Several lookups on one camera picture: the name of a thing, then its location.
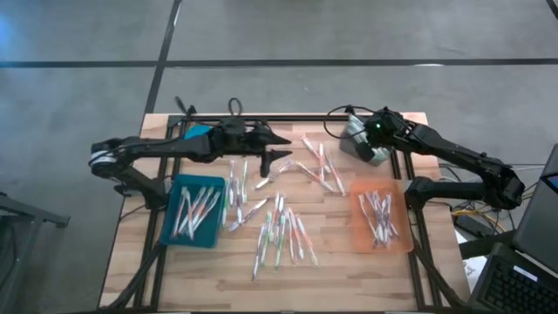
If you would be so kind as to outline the black desk leg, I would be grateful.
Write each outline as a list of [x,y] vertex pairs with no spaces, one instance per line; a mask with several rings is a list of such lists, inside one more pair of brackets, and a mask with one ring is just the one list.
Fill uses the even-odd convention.
[[477,256],[489,255],[496,243],[503,243],[507,246],[511,246],[515,233],[515,230],[511,230],[498,235],[490,235],[477,240],[460,243],[459,251],[461,257],[466,260]]

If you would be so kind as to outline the blue oval lid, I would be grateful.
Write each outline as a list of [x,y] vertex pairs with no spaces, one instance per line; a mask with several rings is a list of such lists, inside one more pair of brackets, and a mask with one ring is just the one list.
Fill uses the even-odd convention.
[[212,129],[213,128],[211,126],[206,126],[206,125],[191,126],[191,127],[188,128],[188,130],[184,134],[183,139],[184,140],[189,140],[189,139],[192,139],[194,137],[205,135],[209,131],[211,131]]

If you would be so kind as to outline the black power strip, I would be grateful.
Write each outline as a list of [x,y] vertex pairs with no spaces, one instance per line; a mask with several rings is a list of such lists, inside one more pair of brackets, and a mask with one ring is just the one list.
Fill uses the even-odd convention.
[[454,216],[453,225],[478,238],[497,235],[497,231],[494,227],[475,219],[471,215]]

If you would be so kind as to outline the orange translucent plastic bin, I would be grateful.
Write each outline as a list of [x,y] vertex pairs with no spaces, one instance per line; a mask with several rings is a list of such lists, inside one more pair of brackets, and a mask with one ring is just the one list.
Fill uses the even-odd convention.
[[[364,214],[359,206],[359,195],[366,192],[378,192],[380,204],[387,194],[391,195],[391,220],[398,231],[399,238],[391,238],[387,240],[384,246],[378,242],[378,246],[372,247],[373,235],[365,220]],[[365,197],[365,206],[372,223],[376,228],[377,224],[374,220],[371,205]],[[389,254],[406,254],[412,251],[412,231],[410,227],[409,216],[402,190],[402,183],[398,180],[384,179],[356,179],[350,185],[350,230],[351,241],[356,252],[364,254],[389,253]]]

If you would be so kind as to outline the teal plastic bin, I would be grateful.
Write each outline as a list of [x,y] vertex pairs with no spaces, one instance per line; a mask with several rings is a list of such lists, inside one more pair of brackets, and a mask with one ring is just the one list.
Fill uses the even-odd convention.
[[[176,237],[172,236],[175,216],[180,201],[180,190],[183,186],[191,193],[192,202],[198,194],[201,187],[213,187],[214,191],[221,191],[221,197],[210,211],[206,219],[201,223],[200,227],[194,233],[194,238],[191,239],[189,235],[180,233],[180,226],[185,220],[187,215],[187,202],[185,203],[180,219],[180,226]],[[221,211],[223,209],[223,196],[224,196],[225,180],[222,177],[215,176],[199,176],[190,174],[177,174],[174,178],[174,183],[171,186],[169,193],[169,202],[167,204],[167,211],[163,227],[161,229],[160,242],[169,245],[183,245],[200,248],[213,248],[218,239],[219,229],[221,227]]]

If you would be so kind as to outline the grey open laptop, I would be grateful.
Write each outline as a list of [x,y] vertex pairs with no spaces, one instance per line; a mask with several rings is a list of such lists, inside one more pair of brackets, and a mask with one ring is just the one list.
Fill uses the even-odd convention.
[[513,243],[558,274],[558,144],[548,156]]

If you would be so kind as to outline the black floor stand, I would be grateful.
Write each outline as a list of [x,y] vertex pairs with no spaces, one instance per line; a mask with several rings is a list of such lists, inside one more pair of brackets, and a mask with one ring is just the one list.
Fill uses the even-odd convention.
[[15,237],[16,233],[13,233],[13,263],[6,272],[6,276],[0,281],[0,314],[9,314],[14,308],[17,293],[20,291],[24,279],[24,272],[29,266],[42,225],[45,222],[51,222],[57,228],[66,228],[71,217],[57,215],[51,211],[16,201],[4,192],[0,192],[0,211],[9,213],[4,216],[7,219],[19,219],[29,223],[23,240],[18,241]]

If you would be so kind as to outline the white paper sheet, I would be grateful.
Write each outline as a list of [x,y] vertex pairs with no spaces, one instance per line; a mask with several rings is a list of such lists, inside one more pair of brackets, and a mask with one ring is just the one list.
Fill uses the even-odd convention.
[[487,259],[484,256],[471,257],[463,260],[467,279],[476,279],[484,268]]

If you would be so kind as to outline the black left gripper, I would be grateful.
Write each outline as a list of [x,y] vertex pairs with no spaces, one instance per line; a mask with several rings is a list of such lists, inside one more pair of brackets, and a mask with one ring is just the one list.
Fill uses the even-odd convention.
[[[208,132],[209,144],[213,154],[261,156],[267,145],[288,145],[290,140],[271,132],[264,121],[247,123],[244,119],[227,118],[213,126]],[[291,155],[291,151],[268,151],[269,160],[279,160]]]

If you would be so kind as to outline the black laptop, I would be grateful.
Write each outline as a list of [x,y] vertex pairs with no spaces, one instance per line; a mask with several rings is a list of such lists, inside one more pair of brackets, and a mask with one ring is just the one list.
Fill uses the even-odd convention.
[[497,243],[468,305],[491,314],[558,314],[558,276]]

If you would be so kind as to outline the grey plastic bin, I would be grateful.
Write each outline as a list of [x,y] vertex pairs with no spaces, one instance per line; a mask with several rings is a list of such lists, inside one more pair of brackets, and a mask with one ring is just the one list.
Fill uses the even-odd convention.
[[[362,120],[362,122],[364,123],[364,118],[363,118],[363,117],[360,117],[360,116],[358,116],[358,117],[359,117],[359,118]],[[339,148],[340,148],[343,152],[345,152],[345,153],[347,153],[347,154],[349,154],[349,155],[351,155],[351,156],[353,156],[353,157],[355,157],[355,158],[360,159],[360,158],[358,157],[358,155],[357,155],[356,150],[355,150],[355,145],[357,144],[357,142],[354,141],[354,140],[351,138],[351,136],[347,134],[347,126],[348,126],[348,123],[349,123],[349,121],[347,122],[347,124],[345,125],[345,127],[344,127],[344,129],[343,129],[343,131],[342,131],[342,133],[341,133],[342,139],[340,140]],[[366,163],[371,164],[371,165],[374,166],[374,167],[378,167],[379,165],[382,164],[382,163],[381,163],[381,164],[373,164],[373,163],[371,163],[371,162],[366,162]]]

